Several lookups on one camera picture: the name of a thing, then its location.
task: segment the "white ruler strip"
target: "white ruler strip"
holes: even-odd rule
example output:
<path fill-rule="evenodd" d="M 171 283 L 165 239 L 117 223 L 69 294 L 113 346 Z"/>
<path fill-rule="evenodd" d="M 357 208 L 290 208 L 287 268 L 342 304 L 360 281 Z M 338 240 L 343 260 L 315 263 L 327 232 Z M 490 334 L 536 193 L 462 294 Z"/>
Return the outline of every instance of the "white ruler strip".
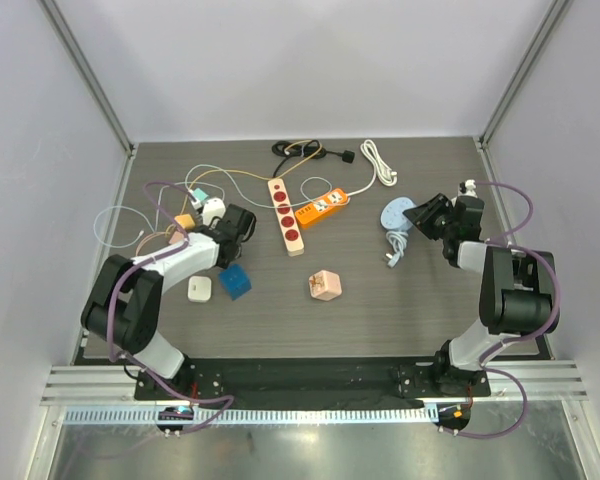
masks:
<path fill-rule="evenodd" d="M 183 420 L 158 420 L 164 407 L 68 407 L 64 425 L 181 425 Z M 195 409 L 193 424 L 203 422 L 215 410 Z M 228 410 L 214 425 L 335 425 L 346 423 L 429 423 L 438 421 L 435 404 L 421 409 L 320 412 Z"/>

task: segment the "wall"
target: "wall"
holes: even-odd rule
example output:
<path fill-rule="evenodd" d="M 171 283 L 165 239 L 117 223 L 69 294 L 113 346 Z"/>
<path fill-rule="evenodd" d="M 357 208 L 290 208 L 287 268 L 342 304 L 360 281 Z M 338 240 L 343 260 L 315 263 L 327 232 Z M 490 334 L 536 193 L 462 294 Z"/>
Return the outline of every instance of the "wall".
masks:
<path fill-rule="evenodd" d="M 59 0 L 135 141 L 481 133 L 550 0 Z"/>
<path fill-rule="evenodd" d="M 37 3 L 0 0 L 0 479 L 24 477 L 50 366 L 73 353 L 123 161 Z"/>
<path fill-rule="evenodd" d="M 491 152 L 535 201 L 521 237 L 555 253 L 564 290 L 552 345 L 577 361 L 600 424 L 600 0 L 573 2 Z"/>

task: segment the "light blue disc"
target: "light blue disc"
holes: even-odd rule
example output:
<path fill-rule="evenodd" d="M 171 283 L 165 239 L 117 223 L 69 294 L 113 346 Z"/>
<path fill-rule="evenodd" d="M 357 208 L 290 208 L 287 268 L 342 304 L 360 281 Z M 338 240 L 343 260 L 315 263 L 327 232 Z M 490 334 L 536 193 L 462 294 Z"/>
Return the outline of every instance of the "light blue disc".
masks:
<path fill-rule="evenodd" d="M 391 200 L 389 204 L 382 210 L 380 215 L 380 223 L 387 230 L 398 230 L 406 232 L 413 225 L 402 212 L 409 208 L 415 207 L 416 204 L 410 198 L 399 197 L 395 200 Z"/>

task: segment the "beige cube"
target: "beige cube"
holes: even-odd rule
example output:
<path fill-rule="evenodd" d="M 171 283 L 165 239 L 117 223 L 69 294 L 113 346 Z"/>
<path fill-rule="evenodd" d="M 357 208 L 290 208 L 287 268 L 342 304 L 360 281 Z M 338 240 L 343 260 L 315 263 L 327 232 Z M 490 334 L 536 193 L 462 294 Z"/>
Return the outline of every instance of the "beige cube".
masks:
<path fill-rule="evenodd" d="M 320 270 L 309 277 L 309 291 L 318 300 L 333 300 L 342 295 L 340 276 L 337 273 Z"/>

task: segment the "floor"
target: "floor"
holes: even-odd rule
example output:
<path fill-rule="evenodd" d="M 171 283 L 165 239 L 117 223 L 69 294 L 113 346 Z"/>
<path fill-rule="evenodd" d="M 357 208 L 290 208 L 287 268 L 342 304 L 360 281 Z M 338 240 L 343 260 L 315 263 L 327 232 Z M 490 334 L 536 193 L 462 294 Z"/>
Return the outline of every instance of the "floor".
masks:
<path fill-rule="evenodd" d="M 345 191 L 366 185 L 372 169 L 359 151 L 361 141 L 324 141 L 329 150 L 355 151 L 354 163 L 329 155 L 294 170 L 284 177 L 291 200 L 302 201 L 300 184 L 310 176 L 325 177 Z M 189 169 L 198 164 L 269 177 L 279 161 L 271 152 L 272 143 L 141 144 L 124 205 L 154 221 L 155 211 L 142 186 L 151 180 L 184 181 Z M 159 322 L 163 336 L 194 357 L 321 357 L 432 355 L 445 340 L 461 334 L 476 318 L 480 277 L 450 267 L 442 257 L 441 243 L 417 231 L 409 237 L 405 258 L 396 268 L 388 268 L 384 255 L 390 247 L 379 218 L 383 207 L 396 197 L 408 196 L 420 204 L 438 192 L 455 196 L 463 180 L 485 179 L 473 140 L 381 139 L 376 144 L 398 172 L 398 184 L 388 188 L 376 182 L 342 211 L 303 231 L 305 253 L 298 257 L 287 256 L 273 211 L 250 208 L 223 174 L 206 176 L 205 181 L 226 189 L 226 203 L 250 208 L 258 218 L 255 235 L 238 260 L 253 289 L 231 301 L 215 281 L 217 272 L 211 271 L 206 273 L 214 280 L 211 301 L 193 304 L 186 296 L 186 282 L 176 285 L 163 297 Z M 253 201 L 270 201 L 262 180 L 236 175 L 236 181 Z M 309 182 L 305 190 L 309 196 L 326 191 L 319 181 Z M 487 203 L 482 222 L 486 237 L 501 227 L 491 193 L 482 189 L 480 195 Z M 163 204 L 177 212 L 182 196 L 166 190 Z M 162 229 L 166 224 L 161 219 Z M 133 241 L 141 229 L 148 231 L 138 215 L 122 211 L 114 244 Z M 154 240 L 143 253 L 164 245 L 164 240 Z M 114 251 L 133 256 L 135 246 Z M 331 302 L 309 296 L 308 278 L 322 269 L 338 273 L 342 281 L 342 296 Z M 515 353 L 537 351 L 535 344 L 516 348 Z M 104 342 L 90 338 L 85 356 L 104 355 Z"/>
<path fill-rule="evenodd" d="M 481 403 L 472 412 L 468 430 L 495 432 L 515 421 L 520 404 Z M 440 434 L 422 423 L 235 426 L 148 438 L 156 433 L 155 426 L 65 426 L 49 478 L 586 478 L 561 402 L 531 402 L 520 428 L 488 442 Z M 98 459 L 102 454 L 110 458 Z"/>

